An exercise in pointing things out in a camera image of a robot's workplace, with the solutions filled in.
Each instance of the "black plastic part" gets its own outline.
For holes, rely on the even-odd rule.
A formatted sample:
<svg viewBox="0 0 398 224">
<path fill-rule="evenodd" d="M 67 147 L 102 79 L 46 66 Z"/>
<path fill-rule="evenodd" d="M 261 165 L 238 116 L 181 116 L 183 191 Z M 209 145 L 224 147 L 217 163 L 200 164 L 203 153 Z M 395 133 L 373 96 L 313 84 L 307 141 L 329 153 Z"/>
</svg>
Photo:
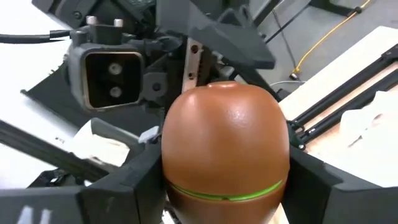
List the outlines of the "black plastic part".
<svg viewBox="0 0 398 224">
<path fill-rule="evenodd" d="M 0 142 L 92 182 L 108 174 L 107 171 L 3 121 L 0 121 Z"/>
<path fill-rule="evenodd" d="M 95 25 L 88 27 L 90 30 L 90 39 L 92 43 L 103 45 L 121 44 L 122 28 L 107 25 Z"/>
<path fill-rule="evenodd" d="M 313 118 L 324 112 L 331 105 L 341 100 L 342 97 L 357 89 L 357 87 L 361 86 L 363 83 L 377 75 L 379 72 L 383 71 L 385 68 L 387 68 L 389 65 L 397 60 L 398 44 L 393 46 L 387 52 L 383 53 L 383 55 L 372 64 L 368 65 L 358 74 L 350 78 L 347 82 L 339 86 L 337 89 L 333 90 L 327 96 L 325 96 L 309 109 L 300 114 L 297 118 L 294 119 L 295 122 L 304 125 L 307 122 L 311 121 Z"/>
<path fill-rule="evenodd" d="M 278 96 L 283 100 L 284 98 L 288 97 L 292 93 L 283 88 L 280 88 L 280 89 L 278 89 L 278 91 L 276 91 L 276 94 L 278 94 Z"/>
<path fill-rule="evenodd" d="M 22 91 L 30 99 L 50 110 L 66 122 L 81 128 L 91 118 L 99 118 L 113 126 L 140 135 L 149 128 L 159 125 L 160 119 L 145 113 L 141 107 L 125 107 L 105 112 L 84 110 L 73 97 L 63 72 L 66 64 L 41 81 L 29 91 Z"/>
<path fill-rule="evenodd" d="M 369 87 L 367 90 L 360 93 L 358 96 L 354 97 L 352 100 L 338 108 L 332 114 L 322 119 L 319 123 L 315 124 L 308 131 L 305 131 L 300 138 L 307 144 L 311 140 L 317 138 L 325 131 L 332 128 L 334 125 L 340 122 L 341 116 L 345 111 L 361 109 L 368 103 L 372 102 L 377 91 L 388 91 L 392 87 L 398 84 L 398 69 L 393 71 L 388 76 L 384 77 L 382 80 L 378 81 L 373 86 Z"/>
<path fill-rule="evenodd" d="M 239 8 L 239 11 L 232 8 L 225 10 L 224 13 L 222 13 L 222 15 L 220 15 L 218 18 L 218 22 L 242 27 L 245 29 L 252 29 L 254 27 L 254 22 L 251 19 L 247 5 L 242 5 Z M 228 77 L 228 80 L 234 80 L 236 76 L 240 75 L 246 83 L 256 85 L 267 90 L 278 102 L 282 100 L 269 86 L 269 84 L 260 76 L 256 68 L 234 62 L 228 57 L 223 57 L 222 61 L 223 63 L 234 68 L 232 74 Z"/>
<path fill-rule="evenodd" d="M 398 187 L 382 188 L 294 147 L 282 206 L 291 224 L 398 223 Z"/>
<path fill-rule="evenodd" d="M 328 12 L 332 12 L 341 16 L 350 16 L 354 9 L 338 6 L 336 4 L 331 3 L 331 0 L 311 0 L 310 6 L 317 7 L 319 9 L 326 10 Z"/>
<path fill-rule="evenodd" d="M 32 187 L 64 187 L 64 186 L 84 186 L 85 180 L 75 177 L 62 169 L 43 171 L 28 188 Z"/>
<path fill-rule="evenodd" d="M 0 191 L 2 224 L 159 224 L 165 203 L 160 144 L 89 187 Z"/>
<path fill-rule="evenodd" d="M 32 0 L 42 12 L 55 16 L 73 29 L 85 26 L 86 16 L 96 16 L 101 24 L 113 25 L 123 19 L 123 31 L 130 34 L 151 32 L 155 26 L 156 0 Z"/>
<path fill-rule="evenodd" d="M 242 5 L 249 5 L 250 0 L 190 0 L 210 19 L 217 20 L 227 9 L 238 10 Z"/>
<path fill-rule="evenodd" d="M 273 69 L 275 66 L 275 58 L 255 27 L 233 26 L 212 20 L 191 1 L 158 1 L 157 24 L 165 30 L 199 41 L 236 64 L 260 69 Z"/>
<path fill-rule="evenodd" d="M 289 143 L 291 146 L 304 151 L 306 149 L 304 142 L 299 138 L 298 134 L 294 131 L 297 124 L 294 121 L 287 121 L 287 130 L 289 132 Z"/>
</svg>

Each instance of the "gray floor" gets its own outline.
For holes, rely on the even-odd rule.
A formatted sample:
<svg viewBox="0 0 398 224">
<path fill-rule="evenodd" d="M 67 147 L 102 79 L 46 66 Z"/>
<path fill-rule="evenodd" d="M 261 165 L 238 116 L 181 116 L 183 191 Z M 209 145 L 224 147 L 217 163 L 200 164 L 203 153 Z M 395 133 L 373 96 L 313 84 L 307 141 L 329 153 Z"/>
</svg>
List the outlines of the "gray floor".
<svg viewBox="0 0 398 224">
<path fill-rule="evenodd" d="M 296 15 L 310 0 L 283 0 L 276 8 L 275 13 L 281 25 Z M 254 12 L 264 0 L 252 0 L 251 10 Z M 360 6 L 364 0 L 339 0 L 337 4 L 349 7 Z M 288 25 L 283 34 L 291 49 L 289 55 L 282 33 L 272 39 L 268 46 L 274 54 L 277 63 L 274 70 L 261 70 L 261 75 L 269 82 L 289 80 L 288 76 L 302 56 L 315 45 L 334 26 L 345 17 L 332 14 L 314 7 L 308 7 L 293 22 Z M 332 33 L 320 44 L 304 61 L 300 67 L 300 77 L 308 80 L 323 67 L 357 43 L 378 26 L 398 28 L 398 0 L 371 0 L 363 13 L 353 17 Z M 271 36 L 278 30 L 273 14 L 270 14 L 260 25 L 259 30 Z M 285 88 L 294 91 L 298 85 L 281 84 L 273 86 L 275 90 Z"/>
</svg>

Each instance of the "white table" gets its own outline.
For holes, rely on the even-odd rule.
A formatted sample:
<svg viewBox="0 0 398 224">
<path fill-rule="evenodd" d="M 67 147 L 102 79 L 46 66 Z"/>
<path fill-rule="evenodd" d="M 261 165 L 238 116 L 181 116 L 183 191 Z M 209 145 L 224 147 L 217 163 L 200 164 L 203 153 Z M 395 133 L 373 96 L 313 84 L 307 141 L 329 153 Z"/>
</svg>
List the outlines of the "white table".
<svg viewBox="0 0 398 224">
<path fill-rule="evenodd" d="M 0 1 L 1 34 L 48 34 L 65 29 L 36 9 L 31 0 Z M 0 119 L 56 146 L 77 132 L 60 118 L 20 94 L 57 68 L 70 41 L 37 45 L 0 44 Z M 26 187 L 43 170 L 53 167 L 0 146 L 0 189 Z"/>
</svg>

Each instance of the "black metal bracket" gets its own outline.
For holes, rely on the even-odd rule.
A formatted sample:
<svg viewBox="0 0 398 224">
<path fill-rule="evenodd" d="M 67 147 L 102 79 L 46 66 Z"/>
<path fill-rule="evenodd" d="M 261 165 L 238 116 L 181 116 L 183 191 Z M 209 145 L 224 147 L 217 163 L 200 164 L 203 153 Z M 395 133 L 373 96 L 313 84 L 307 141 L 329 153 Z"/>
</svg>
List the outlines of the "black metal bracket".
<svg viewBox="0 0 398 224">
<path fill-rule="evenodd" d="M 160 223 L 166 198 L 160 143 L 145 147 L 141 154 L 89 187 L 0 191 L 1 223 Z"/>
<path fill-rule="evenodd" d="M 377 186 L 290 148 L 282 199 L 289 223 L 397 223 L 397 200 L 398 187 Z"/>
<path fill-rule="evenodd" d="M 108 175 L 106 170 L 1 120 L 0 142 L 85 180 L 94 182 Z"/>
<path fill-rule="evenodd" d="M 289 131 L 290 145 L 304 151 L 306 148 L 305 143 L 299 138 L 299 133 L 303 133 L 305 130 L 304 126 L 297 124 L 295 121 L 287 121 L 287 130 Z"/>
<path fill-rule="evenodd" d="M 388 91 L 398 84 L 398 69 L 394 70 L 388 76 L 378 81 L 376 84 L 360 93 L 358 96 L 338 108 L 332 114 L 322 119 L 319 123 L 315 124 L 308 131 L 305 131 L 300 139 L 306 144 L 311 140 L 317 138 L 334 125 L 340 122 L 341 116 L 345 111 L 358 110 L 372 102 L 376 96 L 377 91 Z"/>
<path fill-rule="evenodd" d="M 333 90 L 327 96 L 300 114 L 294 119 L 295 126 L 292 126 L 292 128 L 295 131 L 298 130 L 298 128 L 304 126 L 304 124 L 308 123 L 320 113 L 324 112 L 331 105 L 341 100 L 344 96 L 357 89 L 357 87 L 361 86 L 363 83 L 367 82 L 396 61 L 398 61 L 398 44 L 384 52 L 372 64 L 364 68 L 362 71 L 350 78 L 347 82 Z"/>
<path fill-rule="evenodd" d="M 43 171 L 29 186 L 32 187 L 61 187 L 68 185 L 84 186 L 85 180 L 69 174 L 62 169 Z"/>
</svg>

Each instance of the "white cable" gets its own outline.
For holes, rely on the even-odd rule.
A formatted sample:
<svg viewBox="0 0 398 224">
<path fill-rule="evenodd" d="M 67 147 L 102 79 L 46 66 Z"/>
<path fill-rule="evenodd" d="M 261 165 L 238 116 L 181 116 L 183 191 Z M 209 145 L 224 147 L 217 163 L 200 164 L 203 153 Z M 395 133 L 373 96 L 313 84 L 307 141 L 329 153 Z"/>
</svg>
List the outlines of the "white cable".
<svg viewBox="0 0 398 224">
<path fill-rule="evenodd" d="M 275 82 L 273 84 L 270 84 L 270 86 L 274 86 L 274 85 L 279 85 L 279 84 L 283 84 L 283 83 L 299 83 L 299 84 L 303 84 L 306 81 L 280 81 L 280 82 Z"/>
</svg>

